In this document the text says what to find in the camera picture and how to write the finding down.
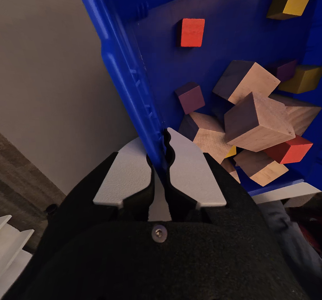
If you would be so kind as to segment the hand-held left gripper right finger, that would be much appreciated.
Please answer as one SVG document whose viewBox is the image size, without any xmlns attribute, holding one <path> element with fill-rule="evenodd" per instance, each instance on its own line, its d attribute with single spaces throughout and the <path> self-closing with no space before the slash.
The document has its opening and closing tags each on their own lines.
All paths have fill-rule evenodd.
<svg viewBox="0 0 322 300">
<path fill-rule="evenodd" d="M 165 197 L 173 222 L 184 222 L 203 208 L 225 207 L 227 202 L 202 150 L 191 140 L 168 127 Z"/>
</svg>

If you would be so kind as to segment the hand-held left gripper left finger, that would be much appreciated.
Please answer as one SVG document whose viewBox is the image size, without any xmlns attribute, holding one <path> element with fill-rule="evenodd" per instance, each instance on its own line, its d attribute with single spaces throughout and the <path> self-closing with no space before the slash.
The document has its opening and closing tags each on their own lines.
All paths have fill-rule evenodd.
<svg viewBox="0 0 322 300">
<path fill-rule="evenodd" d="M 121 148 L 93 203 L 116 207 L 137 221 L 148 221 L 155 197 L 155 171 L 139 137 Z"/>
</svg>

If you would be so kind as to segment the pile of wooden cubes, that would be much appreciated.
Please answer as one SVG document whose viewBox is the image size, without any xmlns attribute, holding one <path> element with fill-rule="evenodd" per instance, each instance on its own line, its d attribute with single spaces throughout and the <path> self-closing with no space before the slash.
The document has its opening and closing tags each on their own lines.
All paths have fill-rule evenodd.
<svg viewBox="0 0 322 300">
<path fill-rule="evenodd" d="M 313 0 L 178 0 L 172 77 L 182 109 L 197 130 L 188 130 L 204 152 L 218 162 L 228 148 L 242 151 L 235 160 L 261 186 L 288 171 L 275 157 L 289 142 L 302 140 L 292 125 L 286 101 L 273 91 L 300 72 Z"/>
</svg>

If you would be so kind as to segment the blue plastic box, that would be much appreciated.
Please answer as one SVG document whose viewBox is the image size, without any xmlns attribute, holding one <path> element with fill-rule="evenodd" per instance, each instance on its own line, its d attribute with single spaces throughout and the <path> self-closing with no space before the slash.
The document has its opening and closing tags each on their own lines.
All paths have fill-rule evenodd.
<svg viewBox="0 0 322 300">
<path fill-rule="evenodd" d="M 216 82 L 232 60 L 266 66 L 298 59 L 321 66 L 321 0 L 301 17 L 266 18 L 272 0 L 82 0 L 101 41 L 101 56 L 165 185 L 164 129 L 184 112 L 175 90 L 200 85 L 214 109 Z"/>
</svg>

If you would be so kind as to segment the white slatted object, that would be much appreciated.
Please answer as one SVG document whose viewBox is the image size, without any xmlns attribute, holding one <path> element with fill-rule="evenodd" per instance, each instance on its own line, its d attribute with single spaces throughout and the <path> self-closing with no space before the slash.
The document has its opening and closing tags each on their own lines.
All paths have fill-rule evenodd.
<svg viewBox="0 0 322 300">
<path fill-rule="evenodd" d="M 23 250 L 23 247 L 34 230 L 19 231 L 8 224 L 11 217 L 11 215 L 0 217 L 0 298 L 21 275 L 32 257 L 32 254 Z"/>
</svg>

